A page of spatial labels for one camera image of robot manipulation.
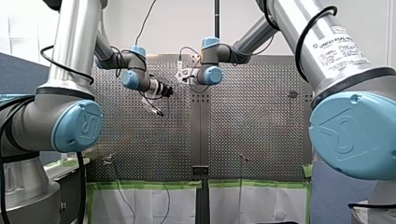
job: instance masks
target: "black ring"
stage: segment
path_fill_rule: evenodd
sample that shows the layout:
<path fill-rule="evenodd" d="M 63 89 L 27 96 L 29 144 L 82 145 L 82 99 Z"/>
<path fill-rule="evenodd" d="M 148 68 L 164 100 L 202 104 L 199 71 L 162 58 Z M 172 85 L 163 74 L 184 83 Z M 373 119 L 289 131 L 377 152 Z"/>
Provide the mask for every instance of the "black ring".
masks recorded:
<path fill-rule="evenodd" d="M 264 0 L 264 16 L 272 28 L 280 31 L 279 27 L 271 22 L 270 14 L 268 13 L 268 0 Z"/>
<path fill-rule="evenodd" d="M 55 94 L 55 95 L 68 95 L 68 96 L 75 96 L 81 99 L 85 99 L 85 100 L 95 100 L 95 97 L 82 92 L 82 91 L 75 91 L 75 90 L 69 90 L 69 89 L 64 89 L 64 88 L 55 88 L 55 87 L 42 87 L 42 88 L 38 88 L 35 91 L 35 94 Z"/>
<path fill-rule="evenodd" d="M 300 74 L 300 76 L 306 81 L 308 82 L 308 79 L 306 78 L 306 76 L 304 75 L 304 70 L 302 68 L 301 65 L 301 51 L 303 49 L 303 44 L 305 41 L 306 36 L 308 35 L 308 32 L 312 29 L 312 27 L 317 23 L 317 21 L 319 19 L 321 19 L 324 15 L 326 15 L 326 12 L 328 11 L 334 11 L 333 15 L 337 15 L 338 12 L 338 8 L 335 6 L 330 6 L 330 7 L 325 7 L 323 8 L 323 10 L 321 10 L 317 15 L 315 15 L 309 22 L 308 24 L 305 26 L 303 32 L 300 34 L 300 37 L 298 39 L 297 42 L 297 47 L 296 47 L 296 52 L 295 52 L 295 63 L 296 63 L 296 67 L 297 67 L 297 71 Z"/>
<path fill-rule="evenodd" d="M 41 54 L 41 56 L 42 56 L 45 60 L 49 61 L 50 63 L 55 64 L 56 66 L 62 68 L 63 70 L 65 70 L 65 71 L 67 71 L 67 72 L 74 73 L 74 74 L 79 75 L 79 76 L 81 76 L 81 77 L 85 77 L 85 78 L 87 78 L 87 79 L 90 80 L 90 85 L 93 84 L 94 79 L 93 79 L 93 77 L 91 77 L 90 75 L 81 73 L 81 72 L 76 71 L 76 70 L 74 70 L 74 69 L 71 69 L 71 68 L 69 68 L 69 67 L 67 67 L 67 66 L 65 66 L 65 65 L 63 65 L 63 64 L 60 64 L 60 63 L 57 63 L 57 62 L 53 61 L 47 54 L 44 53 L 45 51 L 47 51 L 47 50 L 49 50 L 49 49 L 53 49 L 53 45 L 48 46 L 48 47 L 45 47 L 45 48 L 43 48 L 42 50 L 40 50 L 40 54 Z"/>
<path fill-rule="evenodd" d="M 11 163 L 11 162 L 16 162 L 16 161 L 27 161 L 31 160 L 34 158 L 37 158 L 40 156 L 40 152 L 30 152 L 30 153 L 25 153 L 17 156 L 8 156 L 8 157 L 3 157 L 3 163 Z"/>
<path fill-rule="evenodd" d="M 358 85 L 363 81 L 367 81 L 377 77 L 388 77 L 388 76 L 396 76 L 396 72 L 393 68 L 389 68 L 389 67 L 375 68 L 352 77 L 347 77 L 343 81 L 331 86 L 329 89 L 316 96 L 315 99 L 312 101 L 311 108 L 315 109 L 315 107 L 319 105 L 327 97 L 336 94 L 337 92 L 344 91 L 355 85 Z"/>

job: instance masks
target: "perforated metal panel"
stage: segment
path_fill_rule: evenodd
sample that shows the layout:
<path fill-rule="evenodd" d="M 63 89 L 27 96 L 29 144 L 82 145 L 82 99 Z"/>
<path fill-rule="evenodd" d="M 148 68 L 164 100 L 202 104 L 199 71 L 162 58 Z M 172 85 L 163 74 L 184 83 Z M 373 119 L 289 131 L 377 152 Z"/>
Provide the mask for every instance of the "perforated metal panel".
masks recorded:
<path fill-rule="evenodd" d="M 301 179 L 310 151 L 304 148 L 309 103 L 292 58 L 261 56 L 222 67 L 223 82 L 211 91 L 209 176 Z"/>
<path fill-rule="evenodd" d="M 156 102 L 165 118 L 150 114 L 136 91 L 121 86 L 115 71 L 94 69 L 93 92 L 104 109 L 105 127 L 89 181 L 192 179 L 191 167 L 207 164 L 211 178 L 303 178 L 311 151 L 306 140 L 310 90 L 292 57 L 222 64 L 223 82 L 199 95 L 176 83 L 176 60 L 176 55 L 148 59 L 150 73 L 175 88 L 169 119 L 166 99 Z M 297 98 L 289 97 L 291 91 Z M 114 164 L 103 165 L 110 154 Z"/>
<path fill-rule="evenodd" d="M 155 102 L 164 117 L 146 111 L 142 97 L 123 88 L 114 70 L 93 70 L 93 92 L 103 107 L 105 125 L 89 181 L 191 178 L 190 95 L 188 86 L 174 78 L 176 61 L 175 55 L 148 58 L 149 73 L 175 88 L 169 100 Z M 104 165 L 102 158 L 110 154 L 115 154 L 113 164 Z"/>

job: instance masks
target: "black cable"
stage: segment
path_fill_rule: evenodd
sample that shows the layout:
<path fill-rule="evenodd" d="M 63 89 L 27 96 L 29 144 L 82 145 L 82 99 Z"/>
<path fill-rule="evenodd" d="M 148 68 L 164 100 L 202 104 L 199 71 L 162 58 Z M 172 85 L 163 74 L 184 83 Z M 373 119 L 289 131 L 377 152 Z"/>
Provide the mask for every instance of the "black cable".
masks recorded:
<path fill-rule="evenodd" d="M 128 201 L 126 201 L 125 197 L 123 196 L 123 193 L 121 192 L 120 189 L 120 183 L 119 183 L 119 179 L 117 179 L 116 183 L 117 183 L 117 189 L 119 190 L 119 194 L 122 198 L 122 200 L 124 201 L 124 203 L 129 207 L 129 209 L 131 210 L 131 212 L 134 214 L 134 221 L 132 222 L 132 224 L 134 224 L 136 222 L 136 213 L 134 212 L 134 209 L 132 208 L 132 206 L 128 203 Z"/>
<path fill-rule="evenodd" d="M 40 50 L 40 54 L 45 60 L 49 61 L 50 63 L 55 64 L 56 66 L 62 68 L 63 70 L 65 70 L 67 72 L 74 73 L 76 75 L 79 75 L 81 77 L 85 77 L 85 78 L 89 79 L 90 80 L 90 85 L 94 82 L 93 77 L 91 77 L 90 75 L 87 75 L 87 74 L 84 74 L 84 73 L 80 73 L 80 72 L 78 72 L 76 70 L 73 70 L 73 69 L 71 69 L 69 67 L 66 67 L 66 66 L 64 66 L 62 64 L 59 64 L 59 63 L 53 61 L 49 56 L 47 56 L 47 54 L 44 53 L 45 51 L 47 51 L 49 49 L 53 49 L 53 45 L 45 47 L 42 50 Z"/>
<path fill-rule="evenodd" d="M 265 16 L 265 19 L 267 20 L 268 24 L 272 28 L 280 31 L 279 27 L 277 25 L 273 24 L 271 19 L 270 19 L 270 13 L 268 12 L 268 0 L 264 0 L 264 16 Z"/>
<path fill-rule="evenodd" d="M 191 50 L 192 52 L 194 52 L 194 53 L 196 53 L 196 54 L 199 55 L 198 51 L 196 51 L 195 49 L 193 49 L 193 48 L 191 48 L 191 47 L 188 47 L 188 46 L 185 46 L 185 47 L 183 47 L 183 48 L 180 49 L 180 53 L 178 54 L 178 60 L 179 60 L 179 61 L 181 61 L 181 52 L 183 51 L 183 49 L 189 49 L 189 50 Z"/>
<path fill-rule="evenodd" d="M 87 199 L 87 179 L 85 178 L 85 165 L 84 158 L 82 158 L 81 152 L 76 152 L 77 160 L 78 160 L 78 172 L 79 172 L 79 187 L 80 187 L 80 200 L 79 200 L 79 209 L 77 215 L 77 224 L 84 223 L 84 215 L 85 215 L 85 203 Z"/>
<path fill-rule="evenodd" d="M 140 55 L 140 54 L 138 54 L 138 53 L 136 53 L 136 52 L 133 52 L 133 51 L 131 51 L 131 50 L 129 50 L 129 49 L 123 49 L 121 52 L 122 52 L 122 53 L 123 53 L 123 52 L 128 52 L 128 53 L 134 54 L 134 56 L 136 56 L 137 58 L 139 58 L 140 61 L 142 61 L 142 63 L 145 65 L 145 68 L 144 68 L 143 70 L 144 70 L 145 72 L 147 71 L 148 65 L 147 65 L 147 63 L 146 63 L 146 59 L 145 59 L 142 55 Z"/>
<path fill-rule="evenodd" d="M 159 100 L 159 99 L 162 99 L 162 98 L 163 98 L 163 96 L 160 96 L 160 97 L 157 97 L 157 98 L 149 98 L 149 97 L 147 97 L 146 94 L 144 94 L 142 91 L 138 91 L 138 92 L 139 92 L 139 94 L 140 94 L 142 97 L 146 98 L 146 100 Z"/>
<path fill-rule="evenodd" d="M 196 62 L 196 64 L 194 65 L 194 67 L 191 69 L 190 77 L 194 77 L 194 76 L 192 75 L 192 72 L 194 71 L 194 69 L 196 68 L 196 66 L 198 65 L 199 62 L 200 62 L 200 60 L 198 60 L 198 61 Z M 189 86 L 190 86 L 191 91 L 193 91 L 193 92 L 195 92 L 195 93 L 197 93 L 197 94 L 204 93 L 204 92 L 207 91 L 207 89 L 209 89 L 209 86 L 206 86 L 206 88 L 205 88 L 203 91 L 196 91 L 196 90 L 192 87 L 192 85 L 191 85 L 191 79 L 190 79 L 190 78 L 189 78 Z"/>
<path fill-rule="evenodd" d="M 4 163 L 3 163 L 3 151 L 1 148 L 1 139 L 3 137 L 4 130 L 8 126 L 8 124 L 12 121 L 15 114 L 20 111 L 24 106 L 30 104 L 35 99 L 34 96 L 23 96 L 14 98 L 9 100 L 3 104 L 0 104 L 0 111 L 6 109 L 11 105 L 17 105 L 10 110 L 7 114 L 3 124 L 0 126 L 0 208 L 1 208 L 1 216 L 4 224 L 10 224 L 8 214 L 7 214 L 7 202 L 6 202 L 6 174 L 4 171 Z"/>
<path fill-rule="evenodd" d="M 226 45 L 226 44 L 221 44 L 225 47 L 228 48 L 228 50 L 230 51 L 230 57 L 229 57 L 229 61 L 231 59 L 231 56 L 233 56 L 233 58 L 235 59 L 235 63 L 231 63 L 234 67 L 238 66 L 239 62 L 238 62 L 238 56 L 235 53 L 235 50 L 233 50 L 233 47 Z"/>
<path fill-rule="evenodd" d="M 139 93 L 140 93 L 140 95 L 141 95 L 143 98 L 145 98 L 146 102 L 147 102 L 149 105 L 151 105 L 151 107 L 153 107 L 155 110 L 157 110 L 157 114 L 158 114 L 159 116 L 163 117 L 163 112 L 162 112 L 157 106 L 155 106 L 154 104 L 152 104 L 152 103 L 149 101 L 149 98 L 146 96 L 146 94 L 144 94 L 144 93 L 141 92 L 141 91 L 139 91 Z"/>
<path fill-rule="evenodd" d="M 327 12 L 329 12 L 330 10 L 333 11 L 333 15 L 337 15 L 338 12 L 338 8 L 335 6 L 329 6 L 329 7 L 325 7 L 323 8 L 317 15 L 315 15 L 309 22 L 308 24 L 305 26 L 305 28 L 303 29 L 303 32 L 301 33 L 298 42 L 297 42 L 297 47 L 296 47 L 296 52 L 295 52 L 295 63 L 297 66 L 297 71 L 300 74 L 300 76 L 306 81 L 308 82 L 308 79 L 306 78 L 306 76 L 304 75 L 304 69 L 301 65 L 301 51 L 303 49 L 303 45 L 304 45 L 304 41 L 306 36 L 308 35 L 309 31 L 312 29 L 312 27 L 317 23 L 317 21 L 319 19 L 321 19 L 323 16 L 327 15 Z"/>
<path fill-rule="evenodd" d="M 165 220 L 168 218 L 169 211 L 170 211 L 170 208 L 171 208 L 171 194 L 169 193 L 169 189 L 166 187 L 165 183 L 163 183 L 163 187 L 166 189 L 166 193 L 168 194 L 168 208 L 167 208 L 167 211 L 166 211 L 166 215 L 165 215 L 165 217 L 163 218 L 163 221 L 160 224 L 163 224 L 165 222 Z"/>
<path fill-rule="evenodd" d="M 268 45 L 267 45 L 264 49 L 260 50 L 260 51 L 257 52 L 257 53 L 252 53 L 252 54 L 250 54 L 250 56 L 256 56 L 256 55 L 259 55 L 259 54 L 265 52 L 265 51 L 271 46 L 271 44 L 273 43 L 274 38 L 275 38 L 275 36 L 273 35 L 273 36 L 271 37 L 270 42 L 268 43 Z"/>
<path fill-rule="evenodd" d="M 152 3 L 151 3 L 151 7 L 150 7 L 149 10 L 148 10 L 148 14 L 146 15 L 145 20 L 143 21 L 142 28 L 140 29 L 140 33 L 139 33 L 139 35 L 137 36 L 136 41 L 134 42 L 135 45 L 137 45 L 137 42 L 139 41 L 139 37 L 142 35 L 143 30 L 145 29 L 146 21 L 147 21 L 148 18 L 149 18 L 149 14 L 150 14 L 152 8 L 154 7 L 155 2 L 157 2 L 157 0 L 154 0 L 154 1 L 152 1 Z"/>
<path fill-rule="evenodd" d="M 121 192 L 120 189 L 120 174 L 119 174 L 119 170 L 117 169 L 117 165 L 115 163 L 116 161 L 114 160 L 112 162 L 113 164 L 113 168 L 114 168 L 114 172 L 116 173 L 116 183 L 117 183 L 117 189 L 119 190 L 119 194 L 122 198 L 122 200 L 125 202 L 125 204 L 129 207 L 129 209 L 131 210 L 132 214 L 134 214 L 134 221 L 133 224 L 136 222 L 136 213 L 134 212 L 134 209 L 132 208 L 132 206 L 128 203 L 128 201 L 125 199 L 125 197 L 123 196 L 123 193 Z"/>
<path fill-rule="evenodd" d="M 396 203 L 394 204 L 363 204 L 363 203 L 349 203 L 347 205 L 350 209 L 354 207 L 360 208 L 372 208 L 372 209 L 396 209 Z"/>
<path fill-rule="evenodd" d="M 124 61 L 124 57 L 123 57 L 121 51 L 118 48 L 116 48 L 114 46 L 111 46 L 111 48 L 116 50 L 117 53 L 120 55 L 120 57 L 119 57 L 119 55 L 116 54 L 116 64 L 117 64 L 116 77 L 119 77 L 120 74 L 121 74 L 121 71 L 122 71 L 122 66 L 123 66 L 123 64 L 125 62 Z"/>

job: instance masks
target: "robotic arm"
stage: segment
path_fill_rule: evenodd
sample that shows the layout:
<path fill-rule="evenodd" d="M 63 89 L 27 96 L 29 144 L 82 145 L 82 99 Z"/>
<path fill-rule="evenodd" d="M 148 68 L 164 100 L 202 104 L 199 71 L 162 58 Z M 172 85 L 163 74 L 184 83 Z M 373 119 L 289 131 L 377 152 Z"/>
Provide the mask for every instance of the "robotic arm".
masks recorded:
<path fill-rule="evenodd" d="M 115 53 L 105 35 L 98 32 L 95 46 L 96 63 L 104 69 L 127 69 L 121 75 L 122 85 L 139 91 L 142 103 L 149 112 L 163 116 L 163 112 L 153 104 L 153 100 L 170 97 L 173 88 L 147 74 L 146 50 L 140 46 Z"/>
<path fill-rule="evenodd" d="M 277 31 L 315 94 L 311 142 L 333 169 L 360 179 L 396 179 L 396 72 L 375 67 L 319 0 L 257 0 L 264 16 L 232 46 L 204 39 L 195 83 L 221 82 L 219 63 L 247 63 Z"/>

